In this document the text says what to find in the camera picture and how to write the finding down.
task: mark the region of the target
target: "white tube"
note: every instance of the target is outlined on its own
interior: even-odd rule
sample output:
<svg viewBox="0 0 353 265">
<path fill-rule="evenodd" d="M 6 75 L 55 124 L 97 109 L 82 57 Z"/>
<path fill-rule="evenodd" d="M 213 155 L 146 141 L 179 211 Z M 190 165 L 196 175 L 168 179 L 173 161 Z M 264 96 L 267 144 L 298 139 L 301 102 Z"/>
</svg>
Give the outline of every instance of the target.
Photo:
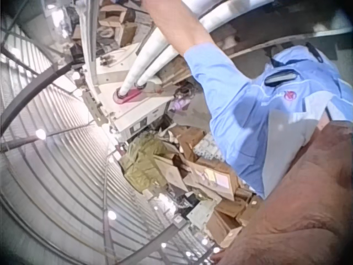
<svg viewBox="0 0 353 265">
<path fill-rule="evenodd" d="M 270 2 L 273 2 L 273 0 L 229 0 L 201 18 L 200 22 L 208 32 L 211 32 L 230 20 Z M 177 55 L 178 52 L 169 45 L 143 73 L 136 84 L 138 86 L 144 85 Z"/>
<path fill-rule="evenodd" d="M 204 14 L 221 0 L 183 0 L 185 5 L 197 16 Z M 147 66 L 167 47 L 168 42 L 159 29 L 149 37 L 122 84 L 119 95 L 124 96 L 141 76 Z"/>
</svg>

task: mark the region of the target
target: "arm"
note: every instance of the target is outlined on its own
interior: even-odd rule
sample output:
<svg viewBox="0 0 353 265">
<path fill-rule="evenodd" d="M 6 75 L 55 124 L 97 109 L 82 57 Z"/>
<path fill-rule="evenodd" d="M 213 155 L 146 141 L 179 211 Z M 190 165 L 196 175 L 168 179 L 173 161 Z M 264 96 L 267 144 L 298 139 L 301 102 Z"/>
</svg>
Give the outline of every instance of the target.
<svg viewBox="0 0 353 265">
<path fill-rule="evenodd" d="M 227 264 L 333 264 L 351 229 L 352 124 L 331 122 L 224 253 Z"/>
<path fill-rule="evenodd" d="M 214 44 L 209 33 L 181 0 L 145 0 L 144 5 L 170 44 L 184 56 L 193 77 L 202 85 L 212 115 L 212 134 L 227 162 L 233 166 L 250 132 L 243 128 L 244 124 L 249 124 L 250 116 L 255 115 L 253 109 L 259 99 L 258 91 L 247 89 L 250 79 Z M 244 157 L 251 160 L 253 150 Z M 249 163 L 251 161 L 244 163 L 244 168 Z"/>
<path fill-rule="evenodd" d="M 181 0 L 143 0 L 143 5 L 181 55 L 197 44 L 213 43 L 209 33 Z"/>
</svg>

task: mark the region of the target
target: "warehouse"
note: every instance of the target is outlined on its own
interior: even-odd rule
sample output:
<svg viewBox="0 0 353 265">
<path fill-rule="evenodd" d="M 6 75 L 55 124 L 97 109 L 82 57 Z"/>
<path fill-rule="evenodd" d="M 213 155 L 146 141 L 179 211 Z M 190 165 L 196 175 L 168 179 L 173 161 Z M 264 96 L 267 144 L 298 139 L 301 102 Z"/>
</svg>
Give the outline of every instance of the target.
<svg viewBox="0 0 353 265">
<path fill-rule="evenodd" d="M 352 26 L 331 1 L 183 2 L 247 78 L 302 45 L 351 89 Z M 279 181 L 259 190 L 229 162 L 206 86 L 147 5 L 9 1 L 1 31 L 8 264 L 211 264 L 249 235 Z"/>
</svg>

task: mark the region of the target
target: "red logo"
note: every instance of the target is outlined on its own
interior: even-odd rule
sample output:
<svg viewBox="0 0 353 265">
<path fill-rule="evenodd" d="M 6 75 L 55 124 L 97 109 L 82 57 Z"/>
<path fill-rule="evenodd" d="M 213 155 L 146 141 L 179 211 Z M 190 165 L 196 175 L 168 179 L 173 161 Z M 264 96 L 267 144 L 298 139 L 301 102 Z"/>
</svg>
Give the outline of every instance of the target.
<svg viewBox="0 0 353 265">
<path fill-rule="evenodd" d="M 285 92 L 285 99 L 288 101 L 293 101 L 297 98 L 297 93 L 294 91 L 286 91 Z"/>
</svg>

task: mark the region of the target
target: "cable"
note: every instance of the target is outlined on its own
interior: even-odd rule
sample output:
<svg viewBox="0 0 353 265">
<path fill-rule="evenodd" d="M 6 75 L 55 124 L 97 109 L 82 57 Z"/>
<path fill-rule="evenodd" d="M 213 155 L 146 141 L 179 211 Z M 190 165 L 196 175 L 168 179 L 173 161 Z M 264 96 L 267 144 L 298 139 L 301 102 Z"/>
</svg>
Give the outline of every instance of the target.
<svg viewBox="0 0 353 265">
<path fill-rule="evenodd" d="M 123 4 L 123 3 L 120 3 L 119 5 L 121 5 L 121 6 L 125 7 L 125 8 L 127 8 L 127 9 L 131 9 L 131 10 L 134 10 L 134 11 L 136 11 L 136 12 L 140 12 L 140 13 L 142 13 L 142 14 L 149 15 L 149 13 L 147 13 L 147 12 L 145 12 L 145 11 L 138 10 L 138 9 L 132 8 L 132 7 L 128 7 L 128 6 L 126 6 L 125 4 Z"/>
</svg>

